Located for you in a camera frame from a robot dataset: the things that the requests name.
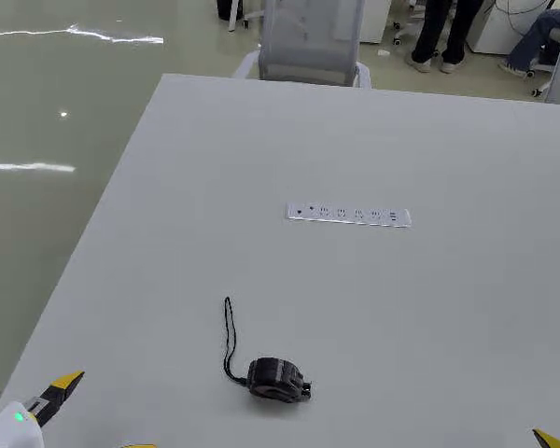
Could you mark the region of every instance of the person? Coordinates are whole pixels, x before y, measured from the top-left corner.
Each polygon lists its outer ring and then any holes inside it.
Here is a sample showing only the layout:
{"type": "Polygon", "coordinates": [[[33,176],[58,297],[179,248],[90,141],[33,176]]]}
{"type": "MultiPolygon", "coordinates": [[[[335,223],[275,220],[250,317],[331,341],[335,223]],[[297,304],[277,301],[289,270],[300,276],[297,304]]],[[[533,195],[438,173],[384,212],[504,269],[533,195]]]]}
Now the person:
{"type": "Polygon", "coordinates": [[[560,9],[546,9],[539,14],[527,34],[516,44],[511,54],[499,64],[499,67],[512,75],[525,77],[531,61],[544,45],[545,49],[540,61],[555,64],[560,44],[550,39],[550,31],[553,28],[560,28],[560,9]]]}
{"type": "MultiPolygon", "coordinates": [[[[452,22],[448,46],[441,54],[443,73],[453,73],[465,58],[465,39],[469,28],[479,12],[483,0],[458,0],[455,19],[452,22]]],[[[407,55],[407,63],[421,73],[431,70],[431,57],[440,40],[452,0],[427,0],[423,30],[413,52],[407,55]]]]}

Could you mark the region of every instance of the electrical outlet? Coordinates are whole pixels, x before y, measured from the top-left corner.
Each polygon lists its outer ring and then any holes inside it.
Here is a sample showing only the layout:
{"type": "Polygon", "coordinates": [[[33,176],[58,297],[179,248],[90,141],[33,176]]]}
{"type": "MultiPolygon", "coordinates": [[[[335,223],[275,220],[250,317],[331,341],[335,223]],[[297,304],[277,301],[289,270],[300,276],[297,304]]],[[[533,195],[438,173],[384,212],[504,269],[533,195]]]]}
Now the electrical outlet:
{"type": "Polygon", "coordinates": [[[412,224],[408,210],[356,208],[328,203],[288,203],[287,218],[382,227],[411,227],[412,224]]]}

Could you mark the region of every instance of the sneaker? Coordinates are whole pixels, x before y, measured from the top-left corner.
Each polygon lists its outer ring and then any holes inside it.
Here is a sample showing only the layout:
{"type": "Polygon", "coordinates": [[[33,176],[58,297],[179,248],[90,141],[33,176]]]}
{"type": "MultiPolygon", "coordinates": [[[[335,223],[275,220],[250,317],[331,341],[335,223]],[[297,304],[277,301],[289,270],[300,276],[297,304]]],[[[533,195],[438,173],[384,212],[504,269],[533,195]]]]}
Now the sneaker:
{"type": "Polygon", "coordinates": [[[424,63],[416,63],[413,61],[413,56],[411,53],[407,54],[405,61],[408,65],[414,68],[417,72],[420,73],[429,73],[431,71],[431,59],[428,59],[424,63]]]}
{"type": "Polygon", "coordinates": [[[525,70],[519,70],[518,68],[514,68],[512,65],[508,63],[508,61],[504,60],[497,65],[506,73],[510,73],[511,75],[515,75],[516,77],[526,77],[525,70]]]}
{"type": "Polygon", "coordinates": [[[441,63],[440,71],[442,73],[447,73],[448,75],[450,75],[458,67],[460,67],[460,63],[441,63]]]}

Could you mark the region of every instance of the socket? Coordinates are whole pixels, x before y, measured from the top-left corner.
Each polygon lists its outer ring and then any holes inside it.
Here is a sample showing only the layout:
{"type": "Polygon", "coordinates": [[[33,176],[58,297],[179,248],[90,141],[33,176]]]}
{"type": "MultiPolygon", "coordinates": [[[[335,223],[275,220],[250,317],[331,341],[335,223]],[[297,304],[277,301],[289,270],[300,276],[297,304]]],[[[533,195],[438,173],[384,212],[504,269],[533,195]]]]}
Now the socket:
{"type": "Polygon", "coordinates": [[[381,227],[411,227],[406,209],[361,208],[329,203],[288,203],[287,218],[305,221],[342,222],[381,227]]]}

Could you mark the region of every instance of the cable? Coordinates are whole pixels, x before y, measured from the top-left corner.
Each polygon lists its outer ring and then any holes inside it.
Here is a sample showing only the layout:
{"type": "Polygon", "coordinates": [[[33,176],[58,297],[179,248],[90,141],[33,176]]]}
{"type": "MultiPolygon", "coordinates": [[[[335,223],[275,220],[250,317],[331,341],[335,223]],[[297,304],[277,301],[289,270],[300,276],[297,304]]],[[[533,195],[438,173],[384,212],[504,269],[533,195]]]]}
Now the cable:
{"type": "Polygon", "coordinates": [[[511,12],[511,0],[506,0],[506,10],[502,9],[498,4],[497,4],[497,0],[494,2],[494,7],[500,11],[500,12],[504,12],[506,13],[506,17],[508,18],[508,24],[511,26],[511,29],[518,35],[525,37],[525,33],[521,33],[519,30],[517,30],[516,28],[514,28],[514,24],[512,23],[512,18],[511,16],[518,16],[519,14],[526,14],[529,12],[533,12],[536,9],[540,9],[541,7],[543,7],[543,5],[545,5],[546,3],[549,3],[550,0],[543,0],[541,3],[539,3],[538,5],[530,8],[530,9],[525,9],[524,11],[515,11],[515,12],[511,12]]]}
{"type": "Polygon", "coordinates": [[[231,361],[232,361],[232,357],[234,356],[234,351],[236,350],[236,328],[234,327],[234,314],[232,313],[232,303],[230,297],[227,297],[224,300],[224,320],[226,322],[226,355],[224,355],[224,366],[223,366],[224,373],[226,373],[226,376],[228,376],[235,383],[246,386],[246,378],[238,378],[234,376],[231,371],[231,361]],[[232,325],[232,344],[231,344],[231,329],[229,326],[229,319],[228,319],[229,316],[231,317],[231,325],[232,325]]]}
{"type": "Polygon", "coordinates": [[[529,12],[533,12],[533,11],[535,11],[536,9],[540,9],[541,7],[543,7],[543,5],[549,4],[549,3],[551,3],[551,2],[552,2],[552,0],[543,0],[543,1],[542,1],[541,3],[539,3],[538,5],[536,5],[536,6],[534,6],[534,7],[531,7],[531,8],[529,8],[529,9],[525,9],[525,10],[522,10],[522,11],[514,11],[514,12],[511,12],[511,0],[506,0],[506,9],[504,9],[503,7],[501,7],[501,6],[497,3],[497,0],[494,0],[494,1],[485,9],[485,11],[483,12],[483,14],[484,14],[484,16],[486,16],[487,14],[490,13],[490,11],[492,10],[492,8],[495,8],[495,9],[497,9],[498,11],[503,12],[504,14],[506,14],[506,17],[507,17],[507,19],[508,19],[508,24],[509,24],[509,26],[511,27],[511,29],[512,29],[516,34],[521,35],[521,36],[525,36],[524,33],[521,33],[519,30],[517,30],[517,29],[514,27],[514,24],[512,23],[512,18],[511,18],[511,16],[518,16],[518,15],[521,15],[521,14],[527,14],[527,13],[529,13],[529,12]]]}

